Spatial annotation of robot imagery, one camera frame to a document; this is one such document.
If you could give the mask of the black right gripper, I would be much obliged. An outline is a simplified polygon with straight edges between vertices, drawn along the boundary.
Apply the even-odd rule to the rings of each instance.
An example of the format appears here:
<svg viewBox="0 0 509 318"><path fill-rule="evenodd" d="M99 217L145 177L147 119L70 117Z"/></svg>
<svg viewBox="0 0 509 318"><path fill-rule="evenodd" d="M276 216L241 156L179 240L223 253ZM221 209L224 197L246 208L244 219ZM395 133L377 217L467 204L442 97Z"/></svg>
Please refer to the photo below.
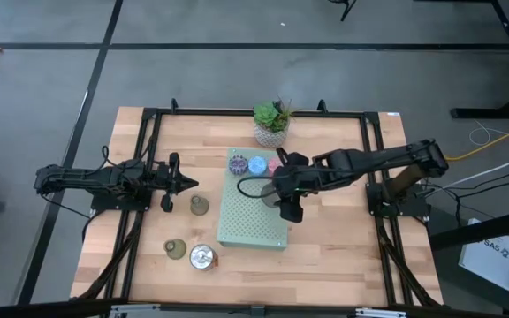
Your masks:
<svg viewBox="0 0 509 318"><path fill-rule="evenodd" d="M278 197L274 205L279 207L281 218L300 223L303 219L300 197L316 191L317 172L314 166L308 164L308 158L297 152L288 154L283 148L278 148L277 157L281 165L272 176L272 185Z"/></svg>

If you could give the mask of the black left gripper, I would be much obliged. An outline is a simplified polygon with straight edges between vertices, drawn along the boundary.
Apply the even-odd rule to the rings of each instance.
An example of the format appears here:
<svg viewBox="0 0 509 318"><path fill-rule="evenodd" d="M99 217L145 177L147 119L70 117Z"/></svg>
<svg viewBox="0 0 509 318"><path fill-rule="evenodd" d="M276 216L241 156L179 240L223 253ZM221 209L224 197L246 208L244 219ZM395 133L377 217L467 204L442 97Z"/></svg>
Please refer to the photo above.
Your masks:
<svg viewBox="0 0 509 318"><path fill-rule="evenodd" d="M176 152L169 154L167 162L158 161L156 164L156 183L165 191L160 206L164 212L172 212L172 197L177 194L177 190L181 193L198 186L198 183L196 180L183 174L179 175L179 154Z"/></svg>

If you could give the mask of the green ribbed glass candle holder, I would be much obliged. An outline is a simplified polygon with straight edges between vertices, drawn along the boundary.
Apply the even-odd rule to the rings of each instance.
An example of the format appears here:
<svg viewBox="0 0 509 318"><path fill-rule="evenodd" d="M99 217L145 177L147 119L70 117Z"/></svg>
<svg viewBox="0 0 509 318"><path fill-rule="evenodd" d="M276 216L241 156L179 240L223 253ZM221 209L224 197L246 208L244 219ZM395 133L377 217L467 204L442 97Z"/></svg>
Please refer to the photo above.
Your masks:
<svg viewBox="0 0 509 318"><path fill-rule="evenodd" d="M209 211L209 200L200 196L193 195L190 199L190 211L196 216L203 216Z"/></svg>
<svg viewBox="0 0 509 318"><path fill-rule="evenodd" d="M186 255L186 242L181 238L166 240L163 243L166 255L172 260L179 260Z"/></svg>

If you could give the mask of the silver tin candle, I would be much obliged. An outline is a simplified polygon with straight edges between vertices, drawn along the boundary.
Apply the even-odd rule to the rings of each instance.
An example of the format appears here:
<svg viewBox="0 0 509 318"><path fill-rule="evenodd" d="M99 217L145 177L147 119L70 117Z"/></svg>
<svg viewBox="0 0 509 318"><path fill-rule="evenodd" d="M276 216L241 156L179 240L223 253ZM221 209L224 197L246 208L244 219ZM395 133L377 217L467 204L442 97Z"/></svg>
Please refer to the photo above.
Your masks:
<svg viewBox="0 0 509 318"><path fill-rule="evenodd" d="M277 194L276 188L271 184L268 183L265 185L261 190L261 196L262 196L262 202L268 207L268 208L278 208L280 197Z"/></svg>

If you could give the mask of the blue mosaic candle holder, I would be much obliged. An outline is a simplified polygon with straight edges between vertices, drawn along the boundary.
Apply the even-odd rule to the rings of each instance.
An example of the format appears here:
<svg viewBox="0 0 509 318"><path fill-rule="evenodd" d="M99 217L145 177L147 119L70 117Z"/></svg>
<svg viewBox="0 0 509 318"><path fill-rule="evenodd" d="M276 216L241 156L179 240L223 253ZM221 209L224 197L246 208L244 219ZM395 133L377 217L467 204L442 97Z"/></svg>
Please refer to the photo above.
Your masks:
<svg viewBox="0 0 509 318"><path fill-rule="evenodd" d="M267 170L267 161L264 157L253 156L248 160L247 167L254 176L261 176Z"/></svg>

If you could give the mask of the purple mosaic candle holder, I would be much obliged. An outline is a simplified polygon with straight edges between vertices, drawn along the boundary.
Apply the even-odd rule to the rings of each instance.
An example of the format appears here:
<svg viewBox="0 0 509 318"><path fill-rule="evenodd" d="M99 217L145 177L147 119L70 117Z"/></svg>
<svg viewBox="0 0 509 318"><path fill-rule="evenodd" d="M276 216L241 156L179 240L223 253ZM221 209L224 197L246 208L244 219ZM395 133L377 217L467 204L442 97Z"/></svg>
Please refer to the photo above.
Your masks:
<svg viewBox="0 0 509 318"><path fill-rule="evenodd" d="M229 159L228 169L233 175L243 175L248 170L248 159L243 155L233 155Z"/></svg>

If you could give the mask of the copper sided tin candle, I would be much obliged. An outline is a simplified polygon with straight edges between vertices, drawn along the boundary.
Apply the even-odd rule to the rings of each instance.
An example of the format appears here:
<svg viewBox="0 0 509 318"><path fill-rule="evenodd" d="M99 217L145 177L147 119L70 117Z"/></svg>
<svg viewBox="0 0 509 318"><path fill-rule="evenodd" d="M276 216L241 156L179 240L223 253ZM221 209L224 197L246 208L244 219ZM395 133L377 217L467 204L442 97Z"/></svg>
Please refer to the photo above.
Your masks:
<svg viewBox="0 0 509 318"><path fill-rule="evenodd" d="M209 245L199 244L192 248L189 261L195 269L210 270L217 265L218 255Z"/></svg>

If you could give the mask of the succulent in patterned pot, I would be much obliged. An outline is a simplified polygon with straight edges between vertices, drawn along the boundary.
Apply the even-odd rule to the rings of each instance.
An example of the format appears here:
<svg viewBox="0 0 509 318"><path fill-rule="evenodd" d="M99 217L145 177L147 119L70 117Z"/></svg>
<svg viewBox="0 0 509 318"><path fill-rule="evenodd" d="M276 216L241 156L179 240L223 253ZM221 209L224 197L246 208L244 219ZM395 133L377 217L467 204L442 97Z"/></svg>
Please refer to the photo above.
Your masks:
<svg viewBox="0 0 509 318"><path fill-rule="evenodd" d="M280 148L287 137L293 111L278 98L254 106L254 136L265 148Z"/></svg>

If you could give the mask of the green perforated metal shelf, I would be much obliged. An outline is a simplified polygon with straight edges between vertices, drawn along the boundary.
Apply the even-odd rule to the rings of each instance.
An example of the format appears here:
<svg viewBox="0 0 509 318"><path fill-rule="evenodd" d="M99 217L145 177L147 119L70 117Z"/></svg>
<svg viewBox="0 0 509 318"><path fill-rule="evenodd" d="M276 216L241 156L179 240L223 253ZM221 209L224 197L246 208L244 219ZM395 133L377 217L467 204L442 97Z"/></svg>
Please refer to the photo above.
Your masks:
<svg viewBox="0 0 509 318"><path fill-rule="evenodd" d="M262 202L261 190L271 183L268 168L261 176L249 170L233 175L224 169L217 241L224 247L283 251L288 245L288 223L279 208Z"/></svg>

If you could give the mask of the white printed box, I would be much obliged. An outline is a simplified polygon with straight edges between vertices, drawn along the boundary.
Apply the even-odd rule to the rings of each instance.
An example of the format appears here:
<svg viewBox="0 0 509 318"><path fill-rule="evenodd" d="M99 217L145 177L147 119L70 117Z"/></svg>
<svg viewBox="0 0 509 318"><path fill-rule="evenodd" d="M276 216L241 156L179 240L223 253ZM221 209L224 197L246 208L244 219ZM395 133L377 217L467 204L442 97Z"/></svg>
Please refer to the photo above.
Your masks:
<svg viewBox="0 0 509 318"><path fill-rule="evenodd" d="M463 245L458 265L509 291L509 236Z"/></svg>

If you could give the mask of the black aluminium table frame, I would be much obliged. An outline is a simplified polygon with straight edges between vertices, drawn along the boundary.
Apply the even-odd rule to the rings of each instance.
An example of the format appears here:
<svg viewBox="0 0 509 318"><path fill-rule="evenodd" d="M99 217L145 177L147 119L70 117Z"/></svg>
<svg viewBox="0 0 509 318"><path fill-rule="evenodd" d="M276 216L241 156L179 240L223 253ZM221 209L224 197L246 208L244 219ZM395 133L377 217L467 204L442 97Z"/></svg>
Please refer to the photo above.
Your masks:
<svg viewBox="0 0 509 318"><path fill-rule="evenodd" d="M407 144L399 115L372 113L355 118L310 111L297 117L285 142L288 152L307 157L337 148L376 149L376 135L386 147ZM163 212L162 193L153 194L145 212L133 268L132 302L210 305L304 305L324 307L384 307L388 305L376 220L367 210L368 176L350 187L302 198L302 223L288 223L284 251L221 246L217 241L225 163L228 150L258 148L251 110L166 110L160 121L156 160L179 152L181 171L200 185L174 197L174 210ZM189 211L198 193L210 202L205 216ZM79 296L96 280L112 256L119 211L106 211L87 228L71 296ZM428 233L413 218L399 218L407 266L430 297L443 302L430 251ZM163 250L167 239L178 238L188 248L212 246L218 255L213 269L194 269L186 255L170 260Z"/></svg>

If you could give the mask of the silver metal bracket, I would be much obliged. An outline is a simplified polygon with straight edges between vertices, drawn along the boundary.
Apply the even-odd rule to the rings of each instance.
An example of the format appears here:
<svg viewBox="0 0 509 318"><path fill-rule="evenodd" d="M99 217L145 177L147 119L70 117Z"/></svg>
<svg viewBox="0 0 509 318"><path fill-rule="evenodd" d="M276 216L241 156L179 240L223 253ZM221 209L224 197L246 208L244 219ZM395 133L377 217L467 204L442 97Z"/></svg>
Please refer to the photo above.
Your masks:
<svg viewBox="0 0 509 318"><path fill-rule="evenodd" d="M356 318L407 318L406 312L360 307L355 309Z"/></svg>
<svg viewBox="0 0 509 318"><path fill-rule="evenodd" d="M129 314L154 312L160 308L159 304L125 304L110 308L107 318L127 318Z"/></svg>

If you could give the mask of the black desk leg frame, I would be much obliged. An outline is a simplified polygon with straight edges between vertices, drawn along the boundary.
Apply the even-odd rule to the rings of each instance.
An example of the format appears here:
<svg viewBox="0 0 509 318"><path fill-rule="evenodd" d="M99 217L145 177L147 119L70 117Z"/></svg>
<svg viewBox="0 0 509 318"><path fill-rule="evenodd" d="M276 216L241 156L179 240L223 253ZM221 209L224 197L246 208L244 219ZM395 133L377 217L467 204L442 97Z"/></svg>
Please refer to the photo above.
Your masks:
<svg viewBox="0 0 509 318"><path fill-rule="evenodd" d="M508 43L458 43L434 44L435 50L457 51L506 51L509 52L509 18L498 0L415 0L417 2L481 3L490 4L496 13L501 27L508 38ZM509 119L509 102L497 108L453 108L452 118L457 119Z"/></svg>

